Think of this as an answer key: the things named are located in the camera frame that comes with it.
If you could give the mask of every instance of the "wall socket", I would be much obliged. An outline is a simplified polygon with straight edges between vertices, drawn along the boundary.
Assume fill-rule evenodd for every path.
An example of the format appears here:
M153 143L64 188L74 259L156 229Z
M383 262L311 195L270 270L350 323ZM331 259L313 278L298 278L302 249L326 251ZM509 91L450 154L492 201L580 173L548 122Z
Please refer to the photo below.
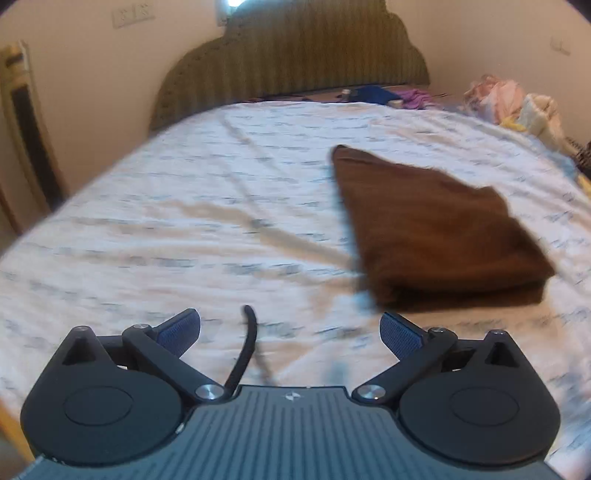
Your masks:
M154 16L152 2L140 2L125 7L114 8L111 12L113 28L127 27L143 20L151 20Z

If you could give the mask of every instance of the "logo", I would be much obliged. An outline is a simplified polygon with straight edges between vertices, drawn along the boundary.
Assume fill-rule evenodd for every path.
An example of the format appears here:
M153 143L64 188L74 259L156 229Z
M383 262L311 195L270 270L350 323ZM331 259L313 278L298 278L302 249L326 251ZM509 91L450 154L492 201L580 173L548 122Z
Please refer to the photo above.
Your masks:
M289 401L297 401L301 398L301 395L298 392L291 392L285 395L285 398Z

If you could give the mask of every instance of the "bed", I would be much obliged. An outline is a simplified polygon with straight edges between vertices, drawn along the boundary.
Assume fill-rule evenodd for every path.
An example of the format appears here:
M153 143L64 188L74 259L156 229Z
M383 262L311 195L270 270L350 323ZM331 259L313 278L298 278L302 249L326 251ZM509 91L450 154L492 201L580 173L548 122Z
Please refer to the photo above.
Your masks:
M362 48L339 54L353 32ZM322 49L338 55L329 67L314 54ZM0 424L13 441L24 449L15 428L24 398L80 324L116 335L195 307L202 335L183 360L223 381L248 303L279 385L351 389L390 365L330 167L330 149L347 144L492 185L555 263L539 305L409 318L465 338L507 329L560 407L549 464L568 480L587 477L589 199L534 140L475 118L364 103L236 103L364 83L428 83L421 54L380 0L249 0L224 37L179 61L158 94L152 138L0 261ZM243 382L263 380L251 362Z

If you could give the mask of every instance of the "purple cloth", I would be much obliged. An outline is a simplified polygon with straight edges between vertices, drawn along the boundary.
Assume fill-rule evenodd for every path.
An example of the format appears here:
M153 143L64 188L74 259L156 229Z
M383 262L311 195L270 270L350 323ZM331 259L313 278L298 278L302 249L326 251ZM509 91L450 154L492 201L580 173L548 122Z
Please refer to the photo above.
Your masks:
M433 103L431 95L424 90L414 88L412 90L399 90L396 93L402 97L404 108L408 110L422 110Z

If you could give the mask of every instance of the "clothes pile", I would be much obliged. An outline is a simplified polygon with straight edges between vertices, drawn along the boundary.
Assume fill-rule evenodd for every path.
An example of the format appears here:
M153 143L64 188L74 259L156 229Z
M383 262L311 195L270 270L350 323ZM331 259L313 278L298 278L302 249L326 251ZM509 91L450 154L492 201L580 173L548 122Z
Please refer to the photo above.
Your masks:
M390 90L378 85L366 85L354 90L346 90L346 92L344 100L348 102L375 103L406 110L425 110L425 108L429 107L439 107L439 104L433 100L429 92L417 88Z
M577 182L591 197L591 142L585 148L564 134L558 102L551 96L526 95L515 80L486 74L472 82L464 106L484 120L533 135L549 150L572 158L582 173Z

